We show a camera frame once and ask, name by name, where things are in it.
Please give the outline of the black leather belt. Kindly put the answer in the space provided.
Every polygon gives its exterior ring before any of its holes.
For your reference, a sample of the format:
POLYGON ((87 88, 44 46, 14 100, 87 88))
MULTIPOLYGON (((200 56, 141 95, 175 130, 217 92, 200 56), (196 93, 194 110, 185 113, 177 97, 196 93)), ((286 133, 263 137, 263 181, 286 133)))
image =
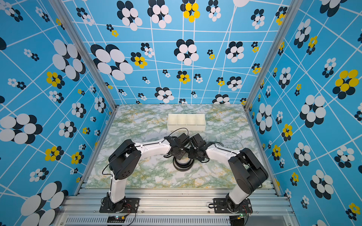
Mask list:
POLYGON ((173 158, 173 166, 175 167, 176 170, 178 170, 180 172, 186 172, 186 171, 190 170, 192 168, 193 164, 194 164, 193 159, 190 159, 186 163, 180 163, 176 157, 173 158))

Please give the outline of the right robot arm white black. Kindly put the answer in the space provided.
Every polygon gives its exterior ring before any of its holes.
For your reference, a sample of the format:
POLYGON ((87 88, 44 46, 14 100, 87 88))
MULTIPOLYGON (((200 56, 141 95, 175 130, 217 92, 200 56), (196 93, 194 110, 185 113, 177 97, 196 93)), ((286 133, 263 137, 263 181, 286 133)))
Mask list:
POLYGON ((199 134, 192 136, 189 143, 190 159, 215 160, 228 165, 233 173, 236 185, 226 195, 221 208, 231 213, 251 213, 248 197, 269 177, 254 153, 248 148, 237 151, 219 147, 216 142, 206 142, 199 134))

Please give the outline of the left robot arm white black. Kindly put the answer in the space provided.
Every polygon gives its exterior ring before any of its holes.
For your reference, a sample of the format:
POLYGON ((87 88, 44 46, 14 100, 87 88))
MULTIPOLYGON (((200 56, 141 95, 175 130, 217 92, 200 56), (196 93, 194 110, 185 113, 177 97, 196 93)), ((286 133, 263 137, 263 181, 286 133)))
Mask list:
POLYGON ((184 133, 178 137, 166 136, 148 143, 134 143, 130 139, 124 141, 108 158, 111 185, 104 204, 106 209, 121 212, 126 207, 126 181, 134 172, 139 160, 159 154, 181 159, 188 143, 189 136, 184 133))

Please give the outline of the white compartment storage box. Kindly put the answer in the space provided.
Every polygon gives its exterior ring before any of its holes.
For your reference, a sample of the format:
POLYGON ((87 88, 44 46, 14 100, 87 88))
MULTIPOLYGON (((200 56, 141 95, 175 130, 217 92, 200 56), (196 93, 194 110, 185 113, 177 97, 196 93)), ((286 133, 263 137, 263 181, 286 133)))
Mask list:
POLYGON ((167 128, 169 131, 179 128, 186 128, 189 131, 205 131, 205 114, 168 114, 167 128))

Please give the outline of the right green circuit board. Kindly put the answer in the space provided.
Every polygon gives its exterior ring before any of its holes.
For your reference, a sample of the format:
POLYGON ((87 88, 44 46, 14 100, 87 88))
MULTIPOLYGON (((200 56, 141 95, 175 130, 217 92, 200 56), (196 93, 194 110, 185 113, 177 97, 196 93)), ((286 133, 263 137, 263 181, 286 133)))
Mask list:
POLYGON ((243 216, 230 216, 230 224, 231 226, 244 226, 245 225, 245 218, 243 216))

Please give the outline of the green circuit board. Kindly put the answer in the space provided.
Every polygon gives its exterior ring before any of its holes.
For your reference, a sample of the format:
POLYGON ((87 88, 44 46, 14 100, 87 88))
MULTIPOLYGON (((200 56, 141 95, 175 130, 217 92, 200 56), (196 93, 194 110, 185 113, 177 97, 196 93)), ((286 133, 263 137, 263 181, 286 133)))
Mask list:
POLYGON ((230 216, 230 224, 231 226, 244 226, 245 225, 245 218, 243 216, 230 216))
POLYGON ((126 220, 125 216, 108 216, 108 224, 123 224, 126 220))

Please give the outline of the left green circuit board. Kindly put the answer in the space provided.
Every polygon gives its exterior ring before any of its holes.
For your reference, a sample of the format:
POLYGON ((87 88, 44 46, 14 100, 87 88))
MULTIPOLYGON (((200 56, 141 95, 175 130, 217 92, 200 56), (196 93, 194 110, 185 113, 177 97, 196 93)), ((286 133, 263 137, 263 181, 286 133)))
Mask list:
POLYGON ((126 220, 125 216, 108 216, 108 224, 123 224, 126 220))

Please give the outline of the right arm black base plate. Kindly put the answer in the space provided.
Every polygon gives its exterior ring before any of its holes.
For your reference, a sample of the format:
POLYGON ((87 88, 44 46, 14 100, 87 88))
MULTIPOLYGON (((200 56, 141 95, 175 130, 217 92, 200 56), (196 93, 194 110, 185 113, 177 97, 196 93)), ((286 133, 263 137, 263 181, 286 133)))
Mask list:
POLYGON ((235 204, 230 198, 214 198, 213 202, 208 205, 218 214, 252 214, 252 206, 249 199, 243 200, 240 204, 235 204))

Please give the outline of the aluminium front frame rail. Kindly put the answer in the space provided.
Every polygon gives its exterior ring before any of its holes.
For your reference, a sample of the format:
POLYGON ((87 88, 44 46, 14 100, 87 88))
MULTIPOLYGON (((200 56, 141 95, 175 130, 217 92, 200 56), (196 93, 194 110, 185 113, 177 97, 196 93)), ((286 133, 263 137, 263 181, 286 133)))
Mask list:
MULTIPOLYGON (((139 198, 137 214, 124 225, 132 226, 229 226, 232 213, 215 213, 214 198, 224 198, 228 189, 127 189, 127 198, 139 198)), ((69 196, 55 219, 56 226, 106 226, 110 213, 101 213, 107 189, 82 188, 69 196)), ((299 225, 289 199, 273 189, 257 189, 250 197, 252 211, 244 218, 247 226, 299 225)))

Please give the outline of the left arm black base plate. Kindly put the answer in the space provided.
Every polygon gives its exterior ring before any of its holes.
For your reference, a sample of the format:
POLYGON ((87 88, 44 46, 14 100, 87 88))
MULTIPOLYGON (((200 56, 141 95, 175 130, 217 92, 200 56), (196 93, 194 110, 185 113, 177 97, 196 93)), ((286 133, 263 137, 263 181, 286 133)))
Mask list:
POLYGON ((109 197, 101 200, 100 213, 137 213, 140 205, 140 198, 124 198, 113 203, 109 197))

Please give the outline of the right aluminium corner post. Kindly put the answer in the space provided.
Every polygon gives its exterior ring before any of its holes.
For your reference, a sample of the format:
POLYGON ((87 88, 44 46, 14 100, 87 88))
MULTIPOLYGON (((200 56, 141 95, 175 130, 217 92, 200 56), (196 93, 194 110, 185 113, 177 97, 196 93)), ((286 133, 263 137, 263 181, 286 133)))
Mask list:
POLYGON ((296 16, 298 9, 301 6, 302 2, 303 2, 303 0, 291 1, 290 6, 288 7, 288 12, 286 14, 286 18, 285 18, 284 22, 282 23, 282 25, 280 26, 280 29, 278 30, 278 32, 275 36, 275 39, 271 45, 271 48, 269 49, 268 54, 265 58, 265 61, 262 65, 261 72, 257 76, 255 83, 251 89, 251 92, 248 96, 247 103, 245 106, 245 111, 248 111, 248 109, 252 105, 254 98, 258 93, 259 86, 260 86, 261 82, 264 80, 265 76, 267 75, 268 69, 270 68, 270 66, 277 54, 278 48, 281 45, 281 43, 283 42, 291 24, 293 23, 295 16, 296 16))

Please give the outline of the aluminium corner post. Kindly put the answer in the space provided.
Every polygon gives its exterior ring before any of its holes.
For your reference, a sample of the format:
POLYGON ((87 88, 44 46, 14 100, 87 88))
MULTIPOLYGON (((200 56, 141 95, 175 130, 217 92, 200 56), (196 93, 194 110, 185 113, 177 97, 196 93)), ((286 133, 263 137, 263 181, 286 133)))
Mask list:
POLYGON ((77 50, 79 51, 94 81, 102 91, 105 99, 110 104, 112 110, 115 111, 117 109, 117 105, 113 97, 111 96, 110 92, 108 91, 108 88, 105 87, 104 81, 100 73, 98 72, 91 56, 89 55, 84 43, 82 42, 79 32, 76 30, 75 26, 71 22, 69 14, 66 12, 66 8, 64 7, 62 1, 50 1, 50 4, 53 7, 56 14, 58 15, 61 22, 66 27, 70 39, 73 41, 73 44, 76 46, 77 50))
POLYGON ((270 68, 270 66, 277 54, 278 48, 281 45, 281 43, 283 42, 291 24, 293 23, 295 16, 296 16, 298 9, 301 6, 302 2, 303 2, 303 0, 291 1, 290 6, 288 7, 288 12, 286 14, 286 18, 285 18, 284 22, 282 23, 282 25, 280 26, 280 29, 278 30, 278 32, 275 36, 275 39, 271 45, 271 48, 269 49, 268 54, 265 58, 265 61, 262 65, 261 72, 257 76, 255 83, 251 89, 251 92, 248 96, 247 103, 245 106, 245 111, 248 111, 248 109, 252 105, 254 98, 258 93, 259 86, 260 86, 261 82, 264 80, 265 76, 267 75, 268 69, 270 68))

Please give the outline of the left aluminium corner post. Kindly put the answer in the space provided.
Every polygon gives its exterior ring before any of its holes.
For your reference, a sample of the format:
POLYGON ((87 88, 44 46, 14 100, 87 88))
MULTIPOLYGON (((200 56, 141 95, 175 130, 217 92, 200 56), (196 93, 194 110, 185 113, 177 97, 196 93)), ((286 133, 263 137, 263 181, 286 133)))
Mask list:
POLYGON ((62 1, 50 1, 50 4, 53 7, 56 14, 58 15, 61 22, 66 27, 70 39, 73 41, 73 44, 76 46, 77 50, 79 51, 94 81, 102 91, 105 99, 110 104, 112 110, 115 111, 117 109, 117 105, 113 97, 111 96, 110 92, 108 91, 108 88, 105 87, 104 81, 100 73, 98 72, 91 56, 89 55, 84 43, 82 42, 79 32, 76 30, 75 26, 71 22, 69 14, 66 12, 66 8, 64 7, 62 1))

